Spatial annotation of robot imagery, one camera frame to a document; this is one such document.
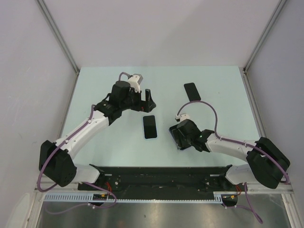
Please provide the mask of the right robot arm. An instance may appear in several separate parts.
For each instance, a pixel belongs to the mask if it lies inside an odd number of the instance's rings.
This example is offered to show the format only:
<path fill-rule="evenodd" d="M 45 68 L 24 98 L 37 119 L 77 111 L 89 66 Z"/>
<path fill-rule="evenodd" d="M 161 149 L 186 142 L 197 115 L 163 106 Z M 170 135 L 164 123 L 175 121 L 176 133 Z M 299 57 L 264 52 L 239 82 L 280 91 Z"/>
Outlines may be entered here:
<path fill-rule="evenodd" d="M 223 190 L 231 190 L 245 182 L 259 182 L 269 189 L 276 189 L 287 171 L 290 161 L 272 143 L 261 137 L 257 141 L 236 143 L 234 140 L 218 138 L 214 131 L 200 131 L 190 119 L 169 128 L 179 150 L 194 147 L 199 152 L 216 152 L 238 158 L 244 165 L 229 165 L 224 176 L 219 178 Z"/>

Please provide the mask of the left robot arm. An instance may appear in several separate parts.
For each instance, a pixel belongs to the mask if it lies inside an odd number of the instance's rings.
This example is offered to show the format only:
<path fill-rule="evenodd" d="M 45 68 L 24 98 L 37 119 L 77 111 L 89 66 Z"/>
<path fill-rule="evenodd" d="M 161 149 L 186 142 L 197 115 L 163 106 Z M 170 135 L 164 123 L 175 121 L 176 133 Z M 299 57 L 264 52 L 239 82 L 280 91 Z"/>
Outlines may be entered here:
<path fill-rule="evenodd" d="M 96 167 L 74 164 L 73 159 L 97 133 L 120 118 L 123 111 L 150 113 L 156 107 L 150 89 L 145 90 L 145 99 L 142 100 L 138 86 L 138 83 L 131 81 L 116 81 L 111 92 L 101 102 L 91 106 L 89 117 L 76 129 L 55 142 L 46 140 L 42 143 L 38 165 L 39 191 L 46 192 L 41 187 L 43 175 L 60 187 L 72 182 L 88 183 L 95 190 L 104 186 L 105 178 Z"/>

